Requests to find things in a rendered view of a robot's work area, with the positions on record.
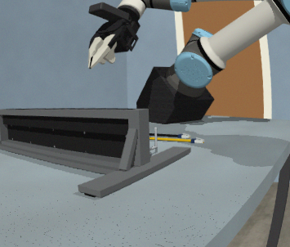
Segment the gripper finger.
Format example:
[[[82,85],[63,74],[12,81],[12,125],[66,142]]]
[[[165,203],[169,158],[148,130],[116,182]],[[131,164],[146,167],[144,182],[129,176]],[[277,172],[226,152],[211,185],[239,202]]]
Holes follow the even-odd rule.
[[[98,49],[97,53],[91,59],[90,68],[92,69],[103,58],[110,64],[115,62],[114,49],[117,46],[117,41],[123,37],[125,26],[121,26],[115,30],[110,36],[106,37],[102,46]],[[112,48],[112,49],[111,49]],[[111,50],[110,50],[111,49]]]
[[[88,55],[88,68],[89,69],[90,69],[92,57],[97,53],[98,49],[102,46],[102,44],[104,42],[102,39],[103,38],[98,33],[98,30],[91,38],[91,41],[89,44],[89,55]],[[99,63],[101,63],[103,65],[105,63],[105,59],[102,58]]]

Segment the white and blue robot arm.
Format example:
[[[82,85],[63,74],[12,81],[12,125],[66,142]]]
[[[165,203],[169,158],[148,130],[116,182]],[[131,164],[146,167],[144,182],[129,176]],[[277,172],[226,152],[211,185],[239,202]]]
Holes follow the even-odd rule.
[[[187,12],[192,2],[213,1],[263,0],[122,0],[118,7],[134,7],[141,18],[146,8]],[[105,20],[119,18],[128,21],[129,14],[118,7],[100,2],[91,5],[89,13]],[[195,29],[168,69],[166,79],[178,92],[188,97],[200,97],[212,77],[226,67],[230,58],[281,24],[289,23],[290,0],[264,0],[214,35],[204,29]]]

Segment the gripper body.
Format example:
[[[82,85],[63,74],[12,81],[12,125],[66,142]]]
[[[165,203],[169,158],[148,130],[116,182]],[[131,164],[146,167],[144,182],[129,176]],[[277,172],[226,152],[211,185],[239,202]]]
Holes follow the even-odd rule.
[[[125,30],[123,37],[117,41],[117,47],[114,49],[114,53],[118,52],[128,52],[133,50],[138,37],[136,35],[138,29],[140,28],[140,24],[138,20],[140,19],[140,14],[137,9],[130,6],[120,6],[118,7],[119,10],[125,11],[129,13],[129,20],[125,21],[125,19],[112,19],[109,22],[105,22],[99,29],[98,33],[103,38],[104,41],[107,36],[110,36],[115,30],[119,29],[122,25],[125,26]],[[135,42],[132,46],[132,43],[135,39]],[[129,41],[130,40],[130,41]]]

